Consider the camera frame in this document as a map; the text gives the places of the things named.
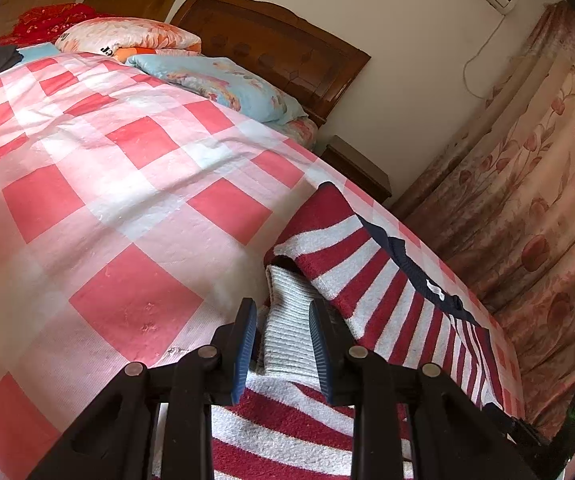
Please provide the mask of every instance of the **white wall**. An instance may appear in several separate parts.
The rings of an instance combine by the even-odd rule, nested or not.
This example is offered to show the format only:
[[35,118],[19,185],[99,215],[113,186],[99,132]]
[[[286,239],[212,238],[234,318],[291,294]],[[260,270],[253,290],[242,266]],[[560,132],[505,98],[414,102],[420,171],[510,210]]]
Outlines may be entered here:
[[[372,56],[330,114],[321,137],[338,134],[370,158],[389,174],[395,195],[474,110],[478,100],[463,87],[461,69],[501,19],[485,0],[265,1],[291,9]],[[475,92],[491,88],[543,13],[543,3],[555,1],[517,1],[469,66]]]

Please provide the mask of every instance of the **pink curtain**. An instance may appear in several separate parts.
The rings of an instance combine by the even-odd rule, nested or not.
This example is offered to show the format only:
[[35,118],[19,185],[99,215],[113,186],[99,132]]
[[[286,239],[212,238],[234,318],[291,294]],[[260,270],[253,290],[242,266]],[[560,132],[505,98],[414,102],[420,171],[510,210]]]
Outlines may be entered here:
[[526,413],[556,432],[575,384],[575,13],[549,6],[471,121],[392,212],[495,313]]

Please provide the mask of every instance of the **screw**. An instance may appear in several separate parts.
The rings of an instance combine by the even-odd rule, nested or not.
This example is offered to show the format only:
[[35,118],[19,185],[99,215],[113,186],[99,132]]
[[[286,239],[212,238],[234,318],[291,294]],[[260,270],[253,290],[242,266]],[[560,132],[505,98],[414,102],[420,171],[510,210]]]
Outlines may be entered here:
[[218,354],[218,350],[212,345],[205,345],[199,348],[199,357],[203,357],[203,359],[211,359],[216,354]]
[[136,377],[141,375],[141,372],[143,371],[143,365],[136,362],[129,363],[125,368],[123,368],[123,371],[125,371],[126,375],[129,375],[130,377]]
[[421,368],[421,371],[423,372],[423,375],[432,378],[439,377],[441,374],[441,368],[439,367],[439,365],[436,365],[434,363],[424,364],[423,368]]
[[365,359],[367,357],[367,348],[362,346],[353,346],[347,351],[347,353],[350,357],[354,357],[355,359]]

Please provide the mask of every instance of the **white cord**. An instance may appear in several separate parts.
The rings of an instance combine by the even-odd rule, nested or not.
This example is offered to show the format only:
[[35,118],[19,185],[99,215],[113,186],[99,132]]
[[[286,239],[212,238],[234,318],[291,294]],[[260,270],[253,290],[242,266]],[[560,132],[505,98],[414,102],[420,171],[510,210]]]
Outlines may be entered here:
[[482,53],[482,51],[484,50],[484,48],[487,46],[488,43],[490,43],[491,38],[493,38],[493,36],[496,34],[496,31],[499,30],[501,28],[501,25],[503,25],[503,22],[505,21],[507,14],[504,14],[503,17],[501,18],[501,21],[499,22],[499,25],[496,26],[496,28],[492,31],[492,33],[490,34],[490,37],[485,41],[485,43],[480,47],[479,51],[474,54],[474,56],[472,56],[470,59],[468,59],[465,62],[465,65],[463,65],[463,84],[465,85],[465,89],[470,92],[471,95],[473,95],[474,97],[476,97],[477,99],[485,99],[485,97],[481,97],[480,95],[475,94],[474,92],[471,91],[470,87],[467,85],[467,78],[465,76],[465,70],[467,70],[467,66],[474,61],[477,57],[479,57],[479,55]]

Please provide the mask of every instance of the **nightstand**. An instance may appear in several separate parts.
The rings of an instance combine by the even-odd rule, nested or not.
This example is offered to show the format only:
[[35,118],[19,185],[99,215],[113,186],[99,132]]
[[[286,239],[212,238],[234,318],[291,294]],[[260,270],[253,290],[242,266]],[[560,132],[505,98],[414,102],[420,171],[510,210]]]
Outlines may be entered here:
[[349,178],[379,203],[392,196],[390,180],[365,155],[357,152],[339,136],[333,136],[321,154],[321,159],[336,171]]

